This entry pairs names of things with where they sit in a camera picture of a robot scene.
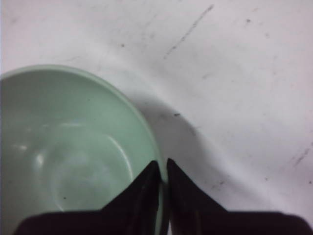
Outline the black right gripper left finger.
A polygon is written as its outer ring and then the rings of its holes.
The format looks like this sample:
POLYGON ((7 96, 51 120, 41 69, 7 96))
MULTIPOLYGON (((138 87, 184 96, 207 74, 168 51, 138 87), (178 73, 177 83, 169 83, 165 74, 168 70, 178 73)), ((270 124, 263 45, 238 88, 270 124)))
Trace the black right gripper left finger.
POLYGON ((152 235, 159 207, 160 172, 151 161, 103 208, 51 212, 23 220, 16 235, 152 235))

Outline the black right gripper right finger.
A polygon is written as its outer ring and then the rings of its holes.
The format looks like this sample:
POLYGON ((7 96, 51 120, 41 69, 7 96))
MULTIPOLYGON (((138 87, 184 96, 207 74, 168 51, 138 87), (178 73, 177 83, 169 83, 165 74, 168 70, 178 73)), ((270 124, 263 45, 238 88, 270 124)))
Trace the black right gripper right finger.
POLYGON ((167 160, 172 233, 175 235, 311 235, 301 217, 280 212, 228 211, 167 160))

